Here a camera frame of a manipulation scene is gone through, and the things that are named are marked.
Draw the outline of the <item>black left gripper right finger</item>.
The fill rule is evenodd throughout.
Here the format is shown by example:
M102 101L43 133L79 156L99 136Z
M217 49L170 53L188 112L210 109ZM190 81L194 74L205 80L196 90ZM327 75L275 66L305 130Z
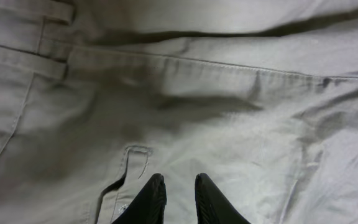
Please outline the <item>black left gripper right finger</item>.
M250 224L205 173L196 176L195 202L198 224Z

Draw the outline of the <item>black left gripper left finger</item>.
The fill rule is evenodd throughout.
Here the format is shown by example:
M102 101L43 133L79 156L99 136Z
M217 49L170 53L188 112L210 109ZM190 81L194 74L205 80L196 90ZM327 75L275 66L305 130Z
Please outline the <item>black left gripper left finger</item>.
M163 224L167 192L162 174L154 174L112 224Z

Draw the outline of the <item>khaki green shorts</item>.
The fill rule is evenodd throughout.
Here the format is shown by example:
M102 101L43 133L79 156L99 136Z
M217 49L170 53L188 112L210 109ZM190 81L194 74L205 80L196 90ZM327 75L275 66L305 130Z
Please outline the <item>khaki green shorts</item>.
M358 223L358 1L0 1L0 223L112 223L154 174L250 223Z

